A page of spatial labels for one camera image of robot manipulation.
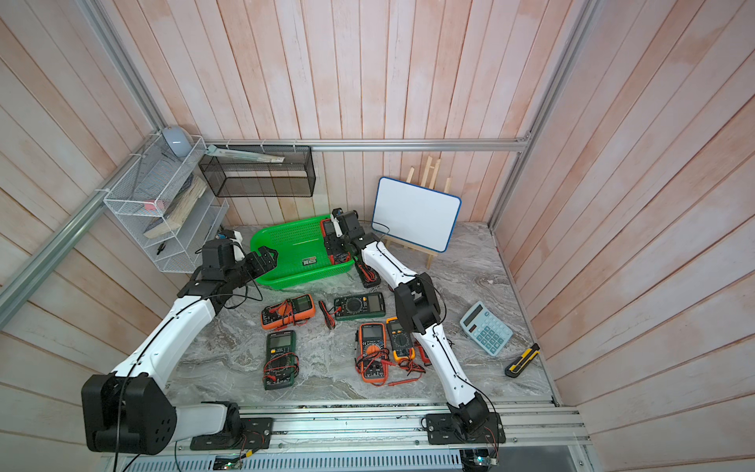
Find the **green plastic basket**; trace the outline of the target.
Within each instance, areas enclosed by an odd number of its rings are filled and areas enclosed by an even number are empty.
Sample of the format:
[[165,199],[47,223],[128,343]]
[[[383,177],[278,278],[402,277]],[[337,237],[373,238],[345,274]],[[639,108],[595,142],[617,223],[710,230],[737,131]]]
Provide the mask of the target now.
[[277,266],[262,275],[257,283],[272,289],[285,289],[325,277],[348,273],[353,260],[334,265],[324,244],[320,223],[327,216],[300,219],[258,231],[250,241],[250,250],[265,246],[278,253]]

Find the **orange black multimeter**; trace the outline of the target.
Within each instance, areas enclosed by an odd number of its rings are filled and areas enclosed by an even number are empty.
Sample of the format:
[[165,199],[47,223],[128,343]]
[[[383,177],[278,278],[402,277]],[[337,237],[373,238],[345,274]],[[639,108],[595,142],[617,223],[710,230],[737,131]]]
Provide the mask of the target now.
[[389,379],[390,365],[385,326],[379,323],[361,324],[356,342],[356,372],[369,385],[385,385]]

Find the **red black multimeter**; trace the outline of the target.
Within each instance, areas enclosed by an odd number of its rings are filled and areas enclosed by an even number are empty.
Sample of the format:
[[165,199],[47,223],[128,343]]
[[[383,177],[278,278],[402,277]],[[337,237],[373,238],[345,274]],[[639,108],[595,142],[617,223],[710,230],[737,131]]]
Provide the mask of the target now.
[[332,265],[345,264],[353,260],[352,250],[343,236],[339,236],[332,218],[324,218],[320,222],[320,230],[324,237],[326,255]]

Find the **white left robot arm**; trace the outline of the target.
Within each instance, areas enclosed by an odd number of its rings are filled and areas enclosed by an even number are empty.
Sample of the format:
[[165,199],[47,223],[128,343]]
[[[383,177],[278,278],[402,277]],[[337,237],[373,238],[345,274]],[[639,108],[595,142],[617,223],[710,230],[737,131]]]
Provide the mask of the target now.
[[244,424],[236,403],[174,406],[164,389],[200,331],[236,289],[273,271],[278,253],[261,246],[242,254],[237,240],[221,238],[206,242],[201,255],[200,267],[158,327],[112,372],[93,375],[84,384],[86,443],[93,452],[155,455],[188,439],[212,446],[241,441]]

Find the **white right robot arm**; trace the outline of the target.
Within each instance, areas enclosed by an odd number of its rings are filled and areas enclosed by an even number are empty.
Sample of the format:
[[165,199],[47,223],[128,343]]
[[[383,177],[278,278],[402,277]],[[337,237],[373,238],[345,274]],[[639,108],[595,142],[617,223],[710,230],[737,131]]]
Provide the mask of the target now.
[[359,214],[335,208],[330,221],[345,250],[374,269],[392,289],[398,321],[420,343],[442,383],[452,424],[464,442],[491,435],[493,446],[505,442],[495,403],[469,381],[444,332],[446,305],[438,300],[432,277],[406,267],[378,236],[365,230]]

